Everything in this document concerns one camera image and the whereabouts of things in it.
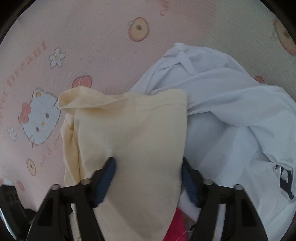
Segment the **flower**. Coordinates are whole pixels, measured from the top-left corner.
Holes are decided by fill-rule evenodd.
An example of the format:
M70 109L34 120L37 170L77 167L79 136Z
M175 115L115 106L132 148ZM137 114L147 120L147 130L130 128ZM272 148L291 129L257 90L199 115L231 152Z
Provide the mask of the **flower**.
M15 137L17 136L17 134L14 132L13 126L11 126L10 128L7 128L7 131L8 131L8 135L11 137L11 139L13 139L15 141Z
M54 50L54 54L49 57L50 68L53 69L56 65L61 68L62 67L62 59L66 56L59 48Z

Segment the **hello kitty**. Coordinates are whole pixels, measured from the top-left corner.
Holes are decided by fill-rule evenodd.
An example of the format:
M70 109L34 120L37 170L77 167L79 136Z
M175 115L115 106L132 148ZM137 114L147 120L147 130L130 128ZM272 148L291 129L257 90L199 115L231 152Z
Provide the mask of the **hello kitty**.
M57 97L42 89L34 91L30 103L22 104L19 122L32 145L40 145L47 140L59 120L60 113Z

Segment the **red cloth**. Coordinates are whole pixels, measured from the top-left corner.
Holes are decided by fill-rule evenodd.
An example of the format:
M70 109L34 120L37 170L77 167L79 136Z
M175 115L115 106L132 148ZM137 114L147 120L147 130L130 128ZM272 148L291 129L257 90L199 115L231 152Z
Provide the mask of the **red cloth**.
M183 213L177 208L173 220L163 241L186 241L185 225L183 221Z

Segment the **yellow cloth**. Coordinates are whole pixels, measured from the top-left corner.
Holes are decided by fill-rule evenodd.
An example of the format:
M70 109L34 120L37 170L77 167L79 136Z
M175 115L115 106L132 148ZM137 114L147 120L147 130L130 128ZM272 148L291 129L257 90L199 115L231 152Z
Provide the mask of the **yellow cloth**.
M162 241L181 191L187 96L107 96L86 87L62 93L65 184L75 185L110 156L117 170L95 211L106 241Z

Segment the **metal bolt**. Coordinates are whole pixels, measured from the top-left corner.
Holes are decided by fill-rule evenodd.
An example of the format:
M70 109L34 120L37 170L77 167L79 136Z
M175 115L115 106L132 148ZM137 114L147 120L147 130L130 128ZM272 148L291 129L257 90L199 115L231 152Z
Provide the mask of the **metal bolt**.
M211 179L204 179L202 182L205 185L212 185L214 183L213 180L211 180Z
M59 189L59 184L54 184L50 187L51 190L58 190Z
M90 184L90 183L91 183L91 180L88 179L88 178L81 180L82 185L87 185L87 184Z
M235 190L238 190L238 191L242 191L242 190L244 189L244 187L243 187L242 185L240 185L240 184L236 184L236 185L234 186L234 189L235 189Z

